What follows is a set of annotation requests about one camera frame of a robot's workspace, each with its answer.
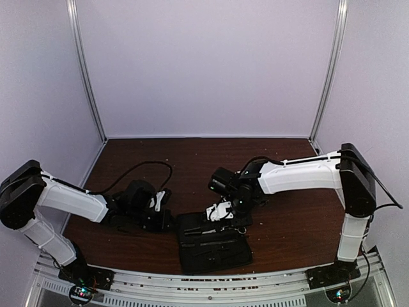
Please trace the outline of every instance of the white backdrop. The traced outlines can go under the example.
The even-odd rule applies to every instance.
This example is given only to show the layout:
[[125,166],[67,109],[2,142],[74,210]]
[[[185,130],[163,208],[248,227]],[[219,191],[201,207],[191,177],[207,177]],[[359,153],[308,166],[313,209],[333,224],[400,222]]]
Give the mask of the white backdrop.
[[109,138],[309,135],[338,1],[77,6]]
[[[101,146],[64,1],[2,1],[0,182],[29,159],[79,184]],[[48,210],[56,231],[66,214]],[[24,306],[39,249],[0,223],[0,305]]]
[[[350,1],[332,93],[318,134],[324,152],[351,142],[404,210],[376,212],[377,245],[398,300],[409,292],[409,2]],[[378,188],[379,205],[390,202]]]

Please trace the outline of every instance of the dark wood tabletop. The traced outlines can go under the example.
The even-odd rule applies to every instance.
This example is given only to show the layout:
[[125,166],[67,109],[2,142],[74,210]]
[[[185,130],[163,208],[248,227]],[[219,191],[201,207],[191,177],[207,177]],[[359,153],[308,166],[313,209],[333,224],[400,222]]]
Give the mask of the dark wood tabletop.
[[[110,140],[86,187],[101,190],[128,168],[145,160],[166,161],[174,168],[167,187],[173,192],[167,208],[173,216],[202,212],[219,197],[207,188],[219,166],[239,170],[252,157],[294,159],[314,155],[306,139],[121,139]],[[124,178],[111,193],[124,190],[133,179],[158,187],[167,168],[147,165]],[[253,263],[214,274],[272,272],[322,265],[334,261],[344,210],[333,190],[286,191],[269,196],[252,211],[247,229]],[[65,236],[76,242],[90,264],[116,269],[180,274],[174,233],[148,233],[138,226],[130,233],[72,216]]]

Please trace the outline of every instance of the brown wooden surface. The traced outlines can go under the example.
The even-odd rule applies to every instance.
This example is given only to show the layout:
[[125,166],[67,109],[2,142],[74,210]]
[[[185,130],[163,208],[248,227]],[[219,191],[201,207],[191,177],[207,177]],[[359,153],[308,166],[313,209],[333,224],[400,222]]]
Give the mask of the brown wooden surface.
[[[100,156],[86,187],[101,190],[132,165],[163,160],[174,166],[167,187],[167,204],[174,216],[203,211],[219,197],[207,188],[219,166],[239,170],[257,155],[294,159],[314,155],[305,139],[126,139],[111,140]],[[111,192],[126,188],[131,179],[159,186],[167,176],[163,166],[143,166]],[[270,272],[321,265],[336,255],[343,208],[333,190],[288,191],[270,197],[252,211],[248,227],[253,263],[223,274]],[[132,233],[72,216],[65,236],[75,241],[90,264],[165,274],[179,274],[178,244],[173,233],[154,234],[135,227]]]

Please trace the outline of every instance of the white panel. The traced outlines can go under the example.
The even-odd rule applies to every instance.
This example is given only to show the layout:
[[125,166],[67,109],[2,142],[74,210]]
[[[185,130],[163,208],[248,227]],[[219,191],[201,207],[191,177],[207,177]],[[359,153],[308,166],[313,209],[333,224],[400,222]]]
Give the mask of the white panel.
[[[100,146],[81,83],[65,1],[2,1],[0,181],[37,159],[78,184]],[[66,214],[47,212],[55,229]],[[0,223],[1,306],[23,306],[38,250]]]
[[338,1],[78,0],[109,137],[307,136]]
[[[350,1],[343,49],[318,134],[324,151],[351,142],[404,206],[376,213],[377,244],[398,300],[407,306],[409,267],[409,2]],[[388,199],[378,188],[378,204]]]

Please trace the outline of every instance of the white wall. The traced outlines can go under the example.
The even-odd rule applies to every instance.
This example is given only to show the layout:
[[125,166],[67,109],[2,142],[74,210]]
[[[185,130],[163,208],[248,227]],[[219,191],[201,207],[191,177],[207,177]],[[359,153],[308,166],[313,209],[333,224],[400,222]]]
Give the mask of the white wall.
[[[398,306],[409,292],[409,2],[350,1],[341,57],[318,134],[324,150],[352,142],[404,210],[376,213],[378,245]],[[378,188],[379,204],[387,201]]]
[[[2,1],[0,182],[28,159],[78,184],[100,147],[65,1]],[[65,214],[48,212],[55,229]],[[0,305],[23,306],[38,250],[0,224]]]
[[109,137],[309,135],[338,1],[77,6]]

